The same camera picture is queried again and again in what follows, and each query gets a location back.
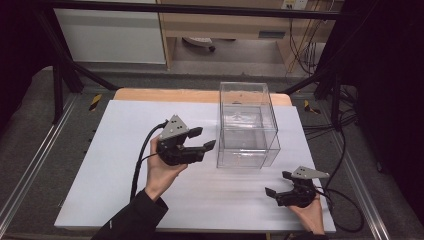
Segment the white table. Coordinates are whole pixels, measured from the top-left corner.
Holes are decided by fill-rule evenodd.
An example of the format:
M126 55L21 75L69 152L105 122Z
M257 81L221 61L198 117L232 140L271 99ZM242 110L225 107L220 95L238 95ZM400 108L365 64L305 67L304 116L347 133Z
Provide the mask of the white table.
M315 168L296 108L274 106L281 151L271 167L216 168L217 145L203 162L190 164L163 194L170 210L158 231L281 232L302 230L297 217L265 195L293 186L282 171L298 166ZM217 103L177 103L112 100L104 113L55 226L71 230L101 227L129 202L131 181L142 143L148 132L178 114L188 127L203 127L202 135L187 139L199 146L216 139ZM142 165L139 190L145 186ZM335 226L324 198L325 231Z

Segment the aluminum rail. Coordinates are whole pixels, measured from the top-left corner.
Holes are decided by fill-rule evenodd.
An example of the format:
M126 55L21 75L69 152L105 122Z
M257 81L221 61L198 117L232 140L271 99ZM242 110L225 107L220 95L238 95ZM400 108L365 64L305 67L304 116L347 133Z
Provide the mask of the aluminum rail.
M339 12L317 12L266 8L199 6L180 4L149 4L123 3L101 1L72 1L72 0L39 0L41 7L55 9L79 9L123 12L156 12L156 13L186 13L207 15L231 15L251 17L322 19L322 20L355 20L359 15Z
M19 183L16 185L6 204L0 211L0 239L5 234L9 224L11 223L15 213L17 212L19 206L24 200L28 190L30 189L35 177L43 166L44 160L47 158L47 155L50 152L50 149L53 147L57 137L59 136L63 126L68 120L69 115L72 112L73 106L78 98L78 94L71 94L66 101L64 107L64 113L59 119L57 124L53 125L47 136L44 138L44 141L41 143L38 148L37 153L31 160L28 168L25 173L22 175Z

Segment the wrist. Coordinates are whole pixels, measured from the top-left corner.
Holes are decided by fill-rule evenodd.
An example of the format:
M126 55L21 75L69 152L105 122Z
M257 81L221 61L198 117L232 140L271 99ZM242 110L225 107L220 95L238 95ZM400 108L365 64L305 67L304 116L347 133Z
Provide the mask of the wrist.
M324 227L319 227L319 226L316 226L315 224L313 224L312 226L309 226L309 230L314 235L325 235Z
M328 236L314 234L312 231L308 231L299 235L290 234L288 239L291 240L328 240Z
M159 191L155 191L155 190L153 190L153 189L151 189L149 187L145 187L144 188L144 191L146 192L147 196L150 199L152 199L153 202L156 202L160 198L160 196L161 196L161 194L159 193Z

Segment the metal frame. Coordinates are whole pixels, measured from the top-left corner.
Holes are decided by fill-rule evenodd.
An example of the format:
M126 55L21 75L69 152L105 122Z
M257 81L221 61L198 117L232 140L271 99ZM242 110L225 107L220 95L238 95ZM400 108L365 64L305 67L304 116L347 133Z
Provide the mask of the metal frame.
M37 153L34 155L31 163L28 165L25 173L22 175L19 183L16 185L6 204L0 211L0 239L5 234L9 224L11 223L15 213L24 200L27 192L29 191L35 177L43 166L50 149L53 147L57 137L63 129L68 117L70 116L75 102L78 99L77 94L71 94L65 104L64 113L57 124L53 125L47 136L44 138L41 146L38 148Z
M149 4L149 3L122 3L122 2L92 2L70 0L40 0L40 6L58 9L80 9L99 11L123 12L156 12L156 13L185 13L207 15L231 15L273 18L301 18L322 20L358 19L356 14L339 12L315 12L284 9L256 9L242 7L219 7L180 4Z
M324 109L323 115L327 123L331 122L331 116L328 112L328 106L325 106L322 101L319 101L320 109ZM332 137L336 143L336 147L339 153L343 151L343 138L340 132L332 131ZM352 159L349 150L346 148L345 157L343 158L344 167L346 168L346 174L352 184L353 191L355 192L358 202L361 206L361 209L364 213L365 218L368 221L368 225L371 229L372 234L375 239L378 240L389 240L390 235L386 229L386 225L378 213L377 207L375 206L374 201L370 193L368 192L367 186L362 180L361 175L356 169L354 160Z

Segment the transparent acrylic container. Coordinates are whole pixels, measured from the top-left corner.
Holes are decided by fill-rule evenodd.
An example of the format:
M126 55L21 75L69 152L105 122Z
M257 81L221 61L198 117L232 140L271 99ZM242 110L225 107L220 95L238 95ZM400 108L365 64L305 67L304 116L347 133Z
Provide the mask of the transparent acrylic container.
M221 82L218 168L271 166L280 151L265 83Z

